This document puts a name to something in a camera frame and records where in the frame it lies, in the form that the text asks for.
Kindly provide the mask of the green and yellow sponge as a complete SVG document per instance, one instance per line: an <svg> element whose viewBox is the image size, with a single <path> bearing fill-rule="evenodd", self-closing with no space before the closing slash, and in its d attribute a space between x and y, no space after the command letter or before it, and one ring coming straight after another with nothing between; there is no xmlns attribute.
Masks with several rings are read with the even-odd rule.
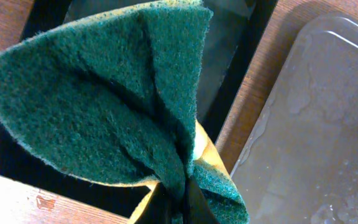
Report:
<svg viewBox="0 0 358 224"><path fill-rule="evenodd" d="M0 122L55 170L112 187L167 189L183 222L194 176L219 223L250 218L196 118L201 1L154 1L58 26L0 52Z"/></svg>

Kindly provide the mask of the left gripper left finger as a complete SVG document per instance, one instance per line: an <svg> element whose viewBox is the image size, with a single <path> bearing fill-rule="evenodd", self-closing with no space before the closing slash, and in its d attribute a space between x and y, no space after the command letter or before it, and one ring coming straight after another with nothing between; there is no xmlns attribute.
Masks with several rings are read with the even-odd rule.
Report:
<svg viewBox="0 0 358 224"><path fill-rule="evenodd" d="M172 200L163 184L158 183L135 224L171 224Z"/></svg>

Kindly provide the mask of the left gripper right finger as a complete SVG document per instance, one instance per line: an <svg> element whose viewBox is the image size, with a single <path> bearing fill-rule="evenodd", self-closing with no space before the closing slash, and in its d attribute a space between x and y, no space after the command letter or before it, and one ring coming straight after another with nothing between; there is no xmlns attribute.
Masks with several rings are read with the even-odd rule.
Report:
<svg viewBox="0 0 358 224"><path fill-rule="evenodd" d="M184 224L219 224L194 176L186 179L183 202Z"/></svg>

